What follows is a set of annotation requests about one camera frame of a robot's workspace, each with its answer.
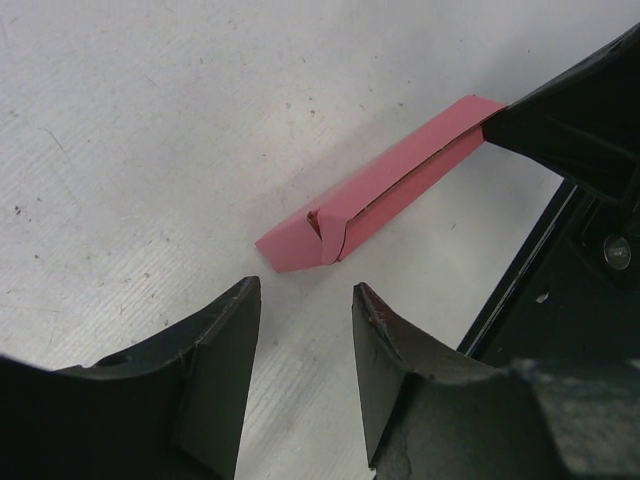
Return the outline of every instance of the screw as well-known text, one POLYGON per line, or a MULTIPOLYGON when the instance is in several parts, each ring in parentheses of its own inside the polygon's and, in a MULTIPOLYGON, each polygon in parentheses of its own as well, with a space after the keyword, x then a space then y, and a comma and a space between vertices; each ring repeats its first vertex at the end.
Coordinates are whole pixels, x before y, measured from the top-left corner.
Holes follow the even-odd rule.
POLYGON ((608 236, 604 241, 604 259, 614 270, 624 270, 631 263, 631 247, 624 237, 608 236))

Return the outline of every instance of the white textured surface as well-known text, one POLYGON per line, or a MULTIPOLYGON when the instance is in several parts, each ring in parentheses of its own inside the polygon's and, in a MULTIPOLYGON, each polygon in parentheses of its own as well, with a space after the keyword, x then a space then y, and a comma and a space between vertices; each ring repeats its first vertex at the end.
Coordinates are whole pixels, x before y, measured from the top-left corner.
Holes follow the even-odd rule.
POLYGON ((0 349, 88 365, 244 275, 239 479, 370 479, 351 287, 456 346, 559 180, 483 146, 344 263, 253 241, 447 107, 512 102, 640 19, 592 1, 0 0, 0 349))

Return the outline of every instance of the pink paper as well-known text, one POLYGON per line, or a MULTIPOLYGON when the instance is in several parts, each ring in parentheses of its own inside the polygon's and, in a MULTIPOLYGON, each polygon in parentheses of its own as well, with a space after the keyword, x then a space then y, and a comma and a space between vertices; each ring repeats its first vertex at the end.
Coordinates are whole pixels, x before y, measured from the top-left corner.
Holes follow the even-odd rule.
POLYGON ((343 260, 484 141, 505 105, 466 96, 256 242, 277 272, 343 260))

